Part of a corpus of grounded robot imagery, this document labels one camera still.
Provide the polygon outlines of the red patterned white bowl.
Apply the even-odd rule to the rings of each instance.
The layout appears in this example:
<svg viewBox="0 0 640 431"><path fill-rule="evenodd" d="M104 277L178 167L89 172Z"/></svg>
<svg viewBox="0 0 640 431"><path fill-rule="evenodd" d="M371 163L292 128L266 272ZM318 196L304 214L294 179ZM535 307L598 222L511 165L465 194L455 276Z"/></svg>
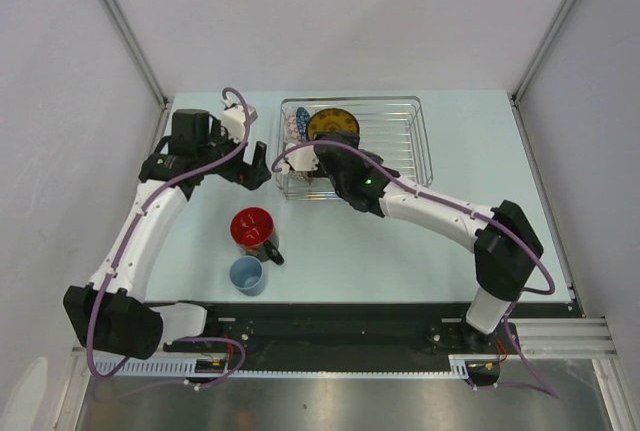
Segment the red patterned white bowl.
<svg viewBox="0 0 640 431"><path fill-rule="evenodd" d="M314 182L314 177L309 172L303 171L293 171L289 174L290 178L299 181L301 183L305 183L310 185Z"/></svg>

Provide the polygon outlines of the red and black mug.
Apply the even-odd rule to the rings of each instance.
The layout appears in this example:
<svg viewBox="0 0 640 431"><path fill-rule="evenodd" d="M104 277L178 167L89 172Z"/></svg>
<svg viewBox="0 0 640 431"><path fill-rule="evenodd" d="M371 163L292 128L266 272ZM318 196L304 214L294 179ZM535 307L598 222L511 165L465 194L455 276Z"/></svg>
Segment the red and black mug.
<svg viewBox="0 0 640 431"><path fill-rule="evenodd" d="M285 263L279 250L279 237L271 214L263 208L249 207L239 211L231 220L230 234L234 243L248 256L260 262Z"/></svg>

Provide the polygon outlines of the steel wire dish rack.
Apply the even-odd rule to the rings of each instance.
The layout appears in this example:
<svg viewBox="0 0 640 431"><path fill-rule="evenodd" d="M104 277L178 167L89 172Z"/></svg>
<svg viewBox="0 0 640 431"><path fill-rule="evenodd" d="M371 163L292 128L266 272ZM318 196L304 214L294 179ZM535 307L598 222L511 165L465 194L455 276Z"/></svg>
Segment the steel wire dish rack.
<svg viewBox="0 0 640 431"><path fill-rule="evenodd" d="M383 159L383 165L412 181L433 183L432 161L421 101L416 96L287 98L281 102L278 150L294 143L285 136L287 115L304 107L312 116L325 108L342 108L360 124L360 147Z"/></svg>

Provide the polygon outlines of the yellow patterned round plate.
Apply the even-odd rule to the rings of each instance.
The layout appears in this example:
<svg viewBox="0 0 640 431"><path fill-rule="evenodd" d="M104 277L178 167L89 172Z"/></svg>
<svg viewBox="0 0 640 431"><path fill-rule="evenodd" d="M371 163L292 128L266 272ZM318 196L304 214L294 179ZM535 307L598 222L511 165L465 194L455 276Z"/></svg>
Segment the yellow patterned round plate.
<svg viewBox="0 0 640 431"><path fill-rule="evenodd" d="M318 133L360 133L360 124L353 114L342 108L325 108L310 117L306 137L313 140Z"/></svg>

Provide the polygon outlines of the blue triangle patterned bowl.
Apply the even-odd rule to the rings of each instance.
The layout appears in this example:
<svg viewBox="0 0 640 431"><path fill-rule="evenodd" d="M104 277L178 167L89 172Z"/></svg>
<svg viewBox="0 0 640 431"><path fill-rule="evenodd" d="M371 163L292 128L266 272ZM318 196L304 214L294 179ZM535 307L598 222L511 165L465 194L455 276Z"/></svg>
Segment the blue triangle patterned bowl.
<svg viewBox="0 0 640 431"><path fill-rule="evenodd" d="M307 126L310 114L304 107L291 111L285 121L285 136L291 142L301 143L307 140Z"/></svg>

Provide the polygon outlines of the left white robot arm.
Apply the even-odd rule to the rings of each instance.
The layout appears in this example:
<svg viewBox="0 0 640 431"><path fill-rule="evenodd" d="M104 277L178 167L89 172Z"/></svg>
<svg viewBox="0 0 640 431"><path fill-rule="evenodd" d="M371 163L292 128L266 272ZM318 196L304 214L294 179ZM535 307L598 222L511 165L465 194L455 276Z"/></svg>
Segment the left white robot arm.
<svg viewBox="0 0 640 431"><path fill-rule="evenodd" d="M214 348L221 327L203 307L145 302L155 261L170 228L208 175L253 191L268 181L267 146L258 142L244 160L254 107L228 104L221 118L198 109L172 114L171 129L145 159L136 196L107 257L84 286L71 286L63 307L85 349L144 360L168 342L186 337L197 349Z"/></svg>

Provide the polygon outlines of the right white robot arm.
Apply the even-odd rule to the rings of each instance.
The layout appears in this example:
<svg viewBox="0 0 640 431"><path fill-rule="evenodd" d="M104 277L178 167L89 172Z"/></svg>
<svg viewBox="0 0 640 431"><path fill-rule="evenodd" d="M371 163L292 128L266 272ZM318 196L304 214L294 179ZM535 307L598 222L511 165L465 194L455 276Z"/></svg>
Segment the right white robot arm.
<svg viewBox="0 0 640 431"><path fill-rule="evenodd" d="M474 205L432 192L337 140L316 141L313 149L336 194L355 210L415 224L474 255L478 290L461 339L473 352L493 345L499 322L544 252L522 208L507 200L497 207Z"/></svg>

